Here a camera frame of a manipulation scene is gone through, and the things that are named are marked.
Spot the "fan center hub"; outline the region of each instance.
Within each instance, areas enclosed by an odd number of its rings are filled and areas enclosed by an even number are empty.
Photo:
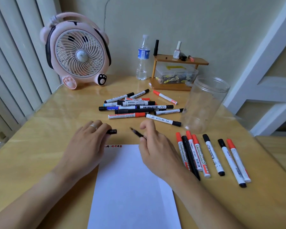
[[[76,52],[76,58],[81,61],[81,62],[86,62],[88,60],[88,55],[85,51],[83,50],[78,50]]]

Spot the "hand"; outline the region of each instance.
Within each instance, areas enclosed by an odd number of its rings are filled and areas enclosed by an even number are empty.
[[[151,172],[168,182],[171,174],[184,166],[170,140],[156,130],[153,120],[140,124],[140,129],[145,128],[147,140],[141,137],[139,146],[142,160]]]
[[[78,181],[90,173],[101,161],[104,146],[110,137],[106,134],[111,129],[108,124],[100,120],[93,123],[89,121],[80,127],[71,138],[61,160],[54,168],[54,172],[62,175],[65,179]]]

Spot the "black paw print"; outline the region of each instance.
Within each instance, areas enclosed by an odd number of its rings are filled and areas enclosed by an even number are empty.
[[[100,86],[104,85],[106,83],[106,80],[107,80],[107,76],[104,75],[104,74],[100,74],[99,77],[98,77],[98,84]]]

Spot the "white paper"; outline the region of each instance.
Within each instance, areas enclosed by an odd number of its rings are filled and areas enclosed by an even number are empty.
[[[88,229],[181,229],[170,186],[142,162],[138,145],[105,148]]]

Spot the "nail polish bottle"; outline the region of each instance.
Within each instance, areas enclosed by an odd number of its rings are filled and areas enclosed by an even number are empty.
[[[173,58],[174,59],[179,59],[179,54],[180,54],[180,46],[181,46],[181,41],[178,42],[177,48],[174,51]]]

